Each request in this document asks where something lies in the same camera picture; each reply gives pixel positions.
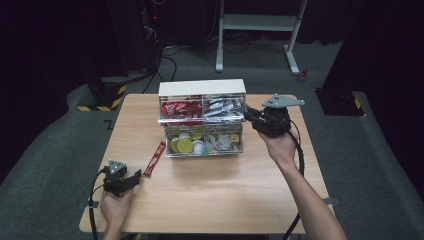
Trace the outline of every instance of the yellow and black hazard tape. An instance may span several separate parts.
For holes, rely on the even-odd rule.
[[[118,91],[116,96],[114,96],[113,99],[111,99],[112,104],[110,104],[110,106],[106,106],[106,105],[78,105],[78,110],[83,111],[83,112],[90,112],[90,111],[102,111],[102,112],[108,112],[108,111],[115,111],[119,104],[122,101],[122,97],[124,96],[124,92],[127,89],[127,85],[123,85],[121,86]]]

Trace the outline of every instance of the red wrapper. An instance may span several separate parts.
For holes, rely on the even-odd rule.
[[[166,148],[165,142],[161,141],[159,143],[158,149],[156,149],[155,154],[153,154],[153,157],[150,160],[149,165],[147,166],[146,170],[144,170],[143,175],[145,177],[149,177],[150,178],[152,176],[153,168],[155,168],[155,166],[158,163],[159,158],[162,155],[163,150],[165,150],[165,148]]]

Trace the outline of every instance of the white top panel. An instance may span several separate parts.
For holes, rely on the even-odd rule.
[[[246,93],[243,79],[161,82],[159,97]]]

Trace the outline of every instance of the person's right hand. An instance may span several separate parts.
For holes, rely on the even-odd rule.
[[[298,138],[297,134],[291,133],[296,139]],[[282,170],[291,167],[296,168],[296,164],[294,163],[296,144],[287,133],[276,138],[270,138],[260,132],[258,134],[264,140],[269,156]]]

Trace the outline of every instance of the tabletop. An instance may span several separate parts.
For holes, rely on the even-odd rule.
[[[246,103],[252,108],[263,109],[262,101],[271,96],[247,94]],[[288,111],[300,131],[305,178],[318,195],[327,198],[300,108],[288,107]],[[126,163],[131,176],[138,169],[143,172],[159,143],[165,141],[158,115],[157,94],[128,94],[100,168],[113,159]],[[162,154],[151,178],[141,178],[135,187],[123,231],[284,233],[297,214],[296,204],[281,172],[269,157],[265,143],[250,122],[243,123],[243,146],[243,153],[234,155],[169,158]],[[103,178],[100,175],[96,186],[103,183]],[[100,201],[101,195],[101,189],[96,191],[94,200]],[[98,231],[104,231],[106,222],[100,208],[94,213]],[[88,209],[82,215],[80,229],[91,232]],[[301,221],[293,233],[305,233]]]

